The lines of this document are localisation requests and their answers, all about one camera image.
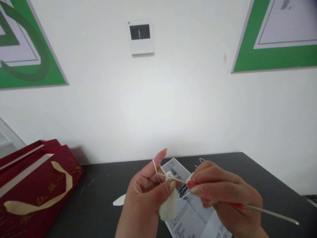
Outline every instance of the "hand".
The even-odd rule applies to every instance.
[[[222,224],[238,238],[268,237],[261,227],[261,213],[245,207],[235,208],[225,202],[249,204],[262,208],[262,197],[238,175],[205,161],[192,176],[198,185],[190,191],[201,198],[203,207],[213,206]]]
[[[155,166],[164,173],[159,164],[166,156],[167,149],[155,157]],[[159,223],[159,207],[177,183],[174,180],[159,183],[153,161],[138,172],[131,180],[126,192],[124,205],[118,223],[116,238],[156,237]]]

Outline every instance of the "red gift bag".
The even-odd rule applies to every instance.
[[[83,174],[68,146],[40,149],[0,176],[0,234],[45,237]]]
[[[56,140],[38,140],[10,155],[7,155],[0,159],[0,175],[7,172],[9,169],[14,167],[17,163],[20,163],[23,159],[26,159],[29,155],[42,148],[54,148],[60,146],[60,143]]]

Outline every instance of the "green frame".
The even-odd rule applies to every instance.
[[[37,21],[30,1],[10,1],[14,7],[14,11],[12,11],[12,8],[7,8],[9,10],[5,11],[8,16],[9,11],[12,11],[11,14],[16,14],[17,19],[19,19],[17,22],[27,31],[41,56],[41,65],[9,67],[5,65],[6,62],[2,62],[2,67],[0,67],[0,89],[68,84],[53,50],[45,37],[44,31],[41,30],[40,23]]]
[[[232,72],[317,66],[317,45],[253,49],[270,0],[252,0]]]

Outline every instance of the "finger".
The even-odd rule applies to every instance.
[[[214,200],[204,199],[204,198],[201,198],[200,200],[201,200],[202,206],[204,208],[212,207],[217,202],[217,201],[214,201]]]
[[[238,175],[219,168],[218,166],[210,166],[202,171],[194,173],[192,180],[198,184],[227,181],[232,183],[243,183],[243,179]]]
[[[154,206],[159,207],[169,198],[176,185],[177,183],[174,180],[164,182],[148,192],[148,199],[152,201]]]
[[[146,193],[148,191],[151,191],[158,185],[158,183],[154,183],[143,176],[136,176],[135,181],[137,184],[136,189],[139,193]]]
[[[154,158],[156,168],[159,167],[160,163],[162,162],[162,160],[166,156],[166,152],[167,152],[167,149],[165,148],[165,149],[161,150],[157,154],[157,156]],[[143,177],[146,177],[146,178],[149,178],[150,176],[155,174],[155,168],[154,168],[153,161],[148,163],[139,173],[140,173],[140,175],[142,175]]]
[[[209,168],[211,166],[218,166],[218,165],[216,165],[215,163],[213,163],[213,162],[211,162],[209,160],[206,160],[205,162],[203,162],[201,165],[199,165],[197,167],[197,169],[195,170],[195,173],[198,173],[198,172],[200,172],[200,171],[202,171],[202,170],[204,170],[206,168]]]
[[[158,167],[157,170],[158,170],[158,174],[165,174],[163,170],[161,169],[161,167]],[[164,182],[166,179],[166,176],[158,175],[158,177],[161,182]],[[154,173],[152,176],[149,177],[149,179],[154,183],[159,183],[158,177],[156,176],[156,173]]]
[[[190,191],[200,198],[222,202],[254,204],[258,199],[257,191],[251,186],[231,182],[203,183]]]

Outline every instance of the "red crochet hook handle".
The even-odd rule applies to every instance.
[[[197,182],[193,182],[193,181],[188,181],[187,182],[187,187],[189,189],[195,187],[196,185],[198,185]],[[227,204],[230,204],[231,206],[234,206],[234,207],[236,207],[238,209],[244,209],[244,205],[242,203],[227,203]]]

